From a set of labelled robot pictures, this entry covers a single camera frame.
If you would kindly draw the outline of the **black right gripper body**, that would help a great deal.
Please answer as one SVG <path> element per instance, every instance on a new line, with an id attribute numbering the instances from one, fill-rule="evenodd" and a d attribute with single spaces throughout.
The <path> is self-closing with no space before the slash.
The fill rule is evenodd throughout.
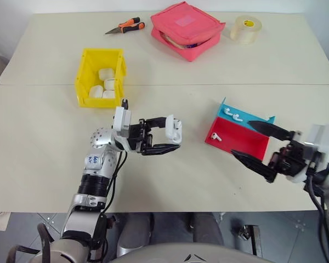
<path id="1" fill-rule="evenodd" d="M 301 176 L 305 174 L 307 168 L 307 160 L 303 156 L 304 145 L 298 141 L 291 140 L 285 147 L 279 149 L 279 152 L 274 152 L 268 168 L 270 173 L 269 178 L 275 178 L 277 174 L 285 176 Z"/>

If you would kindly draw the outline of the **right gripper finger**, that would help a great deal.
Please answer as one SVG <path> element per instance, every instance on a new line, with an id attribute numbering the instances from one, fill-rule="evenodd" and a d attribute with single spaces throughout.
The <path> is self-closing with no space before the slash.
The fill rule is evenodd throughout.
<path id="1" fill-rule="evenodd" d="M 247 123 L 257 132 L 268 137 L 274 137 L 280 141 L 298 140 L 302 134 L 300 131 L 288 131 L 264 121 L 248 121 Z"/>
<path id="2" fill-rule="evenodd" d="M 267 165 L 263 164 L 260 159 L 255 158 L 247 153 L 237 150 L 231 150 L 232 155 L 241 162 L 246 168 L 261 175 L 267 182 L 273 183 L 277 172 Z"/>

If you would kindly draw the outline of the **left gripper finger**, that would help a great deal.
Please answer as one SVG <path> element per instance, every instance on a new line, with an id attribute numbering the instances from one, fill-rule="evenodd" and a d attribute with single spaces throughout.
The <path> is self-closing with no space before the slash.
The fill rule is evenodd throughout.
<path id="1" fill-rule="evenodd" d="M 157 118 L 151 118 L 147 119 L 146 126 L 151 128 L 165 128 L 166 127 L 166 117 L 157 117 Z"/>
<path id="2" fill-rule="evenodd" d="M 177 150 L 180 145 L 176 144 L 156 144 L 153 146 L 146 146 L 141 150 L 143 156 L 163 155 Z"/>

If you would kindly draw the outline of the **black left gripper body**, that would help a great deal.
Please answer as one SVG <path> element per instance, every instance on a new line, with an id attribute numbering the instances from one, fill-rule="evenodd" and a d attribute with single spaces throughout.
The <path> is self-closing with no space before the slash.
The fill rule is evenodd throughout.
<path id="1" fill-rule="evenodd" d="M 140 119 L 138 124 L 129 127 L 129 137 L 127 139 L 132 151 L 141 153 L 143 156 L 154 155 L 152 151 L 151 121 Z"/>

